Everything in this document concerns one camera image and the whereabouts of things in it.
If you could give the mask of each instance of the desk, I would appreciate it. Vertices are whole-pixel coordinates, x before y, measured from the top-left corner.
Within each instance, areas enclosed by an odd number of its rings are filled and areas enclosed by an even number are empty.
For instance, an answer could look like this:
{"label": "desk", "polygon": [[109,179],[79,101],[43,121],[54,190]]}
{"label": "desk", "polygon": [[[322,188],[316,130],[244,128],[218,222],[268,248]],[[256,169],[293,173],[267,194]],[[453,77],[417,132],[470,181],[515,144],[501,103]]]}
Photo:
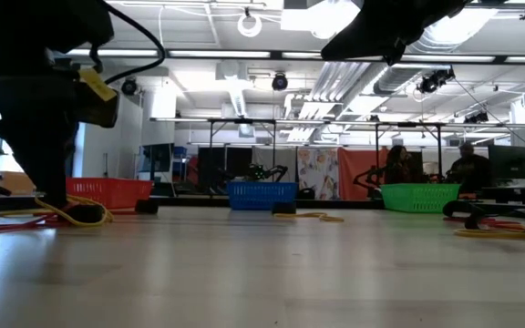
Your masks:
{"label": "desk", "polygon": [[521,201],[525,205],[525,187],[484,188],[482,191],[481,198],[484,200],[495,200],[498,204]]}

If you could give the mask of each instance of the woman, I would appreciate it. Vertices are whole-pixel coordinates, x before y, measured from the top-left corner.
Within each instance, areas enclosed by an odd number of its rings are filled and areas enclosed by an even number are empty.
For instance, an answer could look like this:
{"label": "woman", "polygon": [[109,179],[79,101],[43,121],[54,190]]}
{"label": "woman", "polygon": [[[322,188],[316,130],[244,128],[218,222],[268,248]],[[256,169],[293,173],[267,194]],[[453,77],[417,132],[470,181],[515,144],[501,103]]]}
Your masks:
{"label": "woman", "polygon": [[412,174],[409,165],[410,154],[403,146],[394,146],[386,158],[385,184],[410,183]]}

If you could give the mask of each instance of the black cable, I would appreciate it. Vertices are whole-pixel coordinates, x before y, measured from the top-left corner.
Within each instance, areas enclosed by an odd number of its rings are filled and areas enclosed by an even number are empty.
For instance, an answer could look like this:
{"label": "black cable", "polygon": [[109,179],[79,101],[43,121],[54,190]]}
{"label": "black cable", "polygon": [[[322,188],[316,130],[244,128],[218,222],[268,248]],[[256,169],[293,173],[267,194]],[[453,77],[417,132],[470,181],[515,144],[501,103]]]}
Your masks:
{"label": "black cable", "polygon": [[93,62],[95,62],[94,69],[100,74],[104,70],[104,67],[102,65],[102,60],[98,57],[98,47],[99,45],[92,45],[90,52],[88,52],[88,56]]}
{"label": "black cable", "polygon": [[520,139],[523,143],[525,143],[525,139],[520,137],[520,135],[518,135],[516,132],[514,132],[514,130],[512,128],[509,128],[509,127],[506,127],[506,125],[499,120],[499,118],[497,118],[495,115],[493,115],[488,109],[487,107],[484,107],[481,102],[479,102],[479,100],[477,100],[475,97],[473,97],[473,95],[471,95],[471,93],[469,92],[469,90],[467,90],[465,87],[463,87],[463,85],[456,79],[455,79],[455,82],[457,82],[457,84],[463,89],[465,90],[465,92],[467,92],[467,94],[473,99],[475,100],[476,103],[478,103],[478,105],[481,107],[481,108],[485,108],[485,111],[490,114],[493,118],[495,118],[504,128],[506,128],[512,135],[518,137],[518,139]]}
{"label": "black cable", "polygon": [[123,77],[127,77],[127,76],[132,75],[132,74],[140,73],[140,72],[146,71],[148,69],[152,69],[153,67],[158,67],[159,65],[161,65],[161,63],[163,63],[163,61],[165,60],[165,48],[163,47],[161,42],[150,31],[147,30],[147,28],[143,27],[141,24],[137,23],[136,21],[134,21],[129,16],[121,13],[117,8],[113,7],[112,5],[107,4],[105,2],[105,0],[98,0],[98,1],[111,14],[113,14],[116,17],[122,19],[127,24],[137,28],[144,36],[146,36],[149,40],[151,40],[151,42],[153,42],[155,44],[155,46],[157,47],[157,49],[158,49],[158,59],[156,61],[154,61],[151,64],[142,66],[142,67],[132,68],[132,69],[127,70],[125,72],[116,74],[113,77],[109,77],[105,81],[106,84],[111,84],[111,83],[113,83],[113,82],[115,82],[115,81],[117,81],[117,80],[119,80],[119,79],[121,79]]}

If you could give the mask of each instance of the green basket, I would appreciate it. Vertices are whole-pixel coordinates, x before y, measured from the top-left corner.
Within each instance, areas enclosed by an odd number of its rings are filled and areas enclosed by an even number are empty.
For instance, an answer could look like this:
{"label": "green basket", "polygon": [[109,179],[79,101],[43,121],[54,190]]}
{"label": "green basket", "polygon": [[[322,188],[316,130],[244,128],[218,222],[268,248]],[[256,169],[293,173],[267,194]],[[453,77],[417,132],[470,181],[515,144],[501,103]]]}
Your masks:
{"label": "green basket", "polygon": [[458,184],[401,183],[383,185],[382,197],[387,210],[409,213],[442,213],[445,204],[456,200]]}

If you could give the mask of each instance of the orange curtain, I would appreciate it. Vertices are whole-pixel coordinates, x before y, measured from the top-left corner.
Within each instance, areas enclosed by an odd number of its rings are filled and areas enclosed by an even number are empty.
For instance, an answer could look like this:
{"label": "orange curtain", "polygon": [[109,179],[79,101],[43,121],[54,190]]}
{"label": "orange curtain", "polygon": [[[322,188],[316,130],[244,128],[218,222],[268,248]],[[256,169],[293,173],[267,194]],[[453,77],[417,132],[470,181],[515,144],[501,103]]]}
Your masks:
{"label": "orange curtain", "polygon": [[[386,164],[388,149],[379,151],[380,167]],[[376,165],[374,150],[337,150],[339,160],[339,194],[342,200],[366,200],[368,190],[354,184],[354,178]]]}

